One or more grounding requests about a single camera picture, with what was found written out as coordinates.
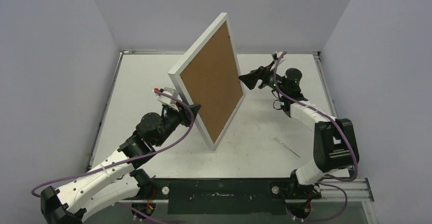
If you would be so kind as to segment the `white picture frame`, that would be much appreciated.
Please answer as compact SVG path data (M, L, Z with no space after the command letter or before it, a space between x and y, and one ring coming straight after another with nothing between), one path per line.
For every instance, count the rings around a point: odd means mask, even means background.
M245 97L239 75L227 13L221 13L168 71L181 99L201 105L195 125L212 151Z

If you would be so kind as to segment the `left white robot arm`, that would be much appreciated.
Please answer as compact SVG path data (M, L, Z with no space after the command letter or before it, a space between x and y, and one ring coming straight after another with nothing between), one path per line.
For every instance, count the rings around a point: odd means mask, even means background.
M83 223L107 206L127 198L145 199L155 193L152 178L141 168L179 125L190 127L199 104L176 109L163 105L164 114L147 113L132 135L92 174L41 192L41 213L47 223Z

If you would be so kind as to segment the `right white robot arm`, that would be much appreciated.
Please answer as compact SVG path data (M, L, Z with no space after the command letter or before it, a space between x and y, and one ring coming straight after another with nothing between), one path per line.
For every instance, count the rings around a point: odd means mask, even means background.
M239 80L250 90L269 87L280 110L288 117L300 121L313 133L313 158L294 170L288 183L288 191L294 198L301 198L308 192L308 185L317 183L337 170L353 166L359 161L353 124L349 119L339 119L319 111L304 97L299 69L289 68L283 76L275 72L275 62L260 66Z

